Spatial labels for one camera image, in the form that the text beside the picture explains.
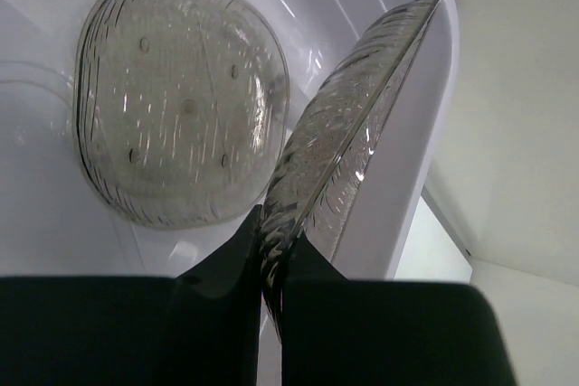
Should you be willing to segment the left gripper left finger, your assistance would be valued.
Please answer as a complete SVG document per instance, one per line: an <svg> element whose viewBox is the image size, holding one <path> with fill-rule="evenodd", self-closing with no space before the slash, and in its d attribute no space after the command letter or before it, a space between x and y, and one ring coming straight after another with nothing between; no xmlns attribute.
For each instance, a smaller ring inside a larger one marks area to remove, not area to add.
<svg viewBox="0 0 579 386"><path fill-rule="evenodd" d="M253 385L260 217L175 278L3 278L1 382Z"/></svg>

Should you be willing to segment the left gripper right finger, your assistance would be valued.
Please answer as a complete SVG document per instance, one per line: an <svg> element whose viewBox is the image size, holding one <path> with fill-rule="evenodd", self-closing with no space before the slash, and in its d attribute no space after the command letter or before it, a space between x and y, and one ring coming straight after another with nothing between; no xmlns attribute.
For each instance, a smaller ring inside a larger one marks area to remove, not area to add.
<svg viewBox="0 0 579 386"><path fill-rule="evenodd" d="M497 319L475 287L347 279L304 236L287 266L283 384L516 384Z"/></svg>

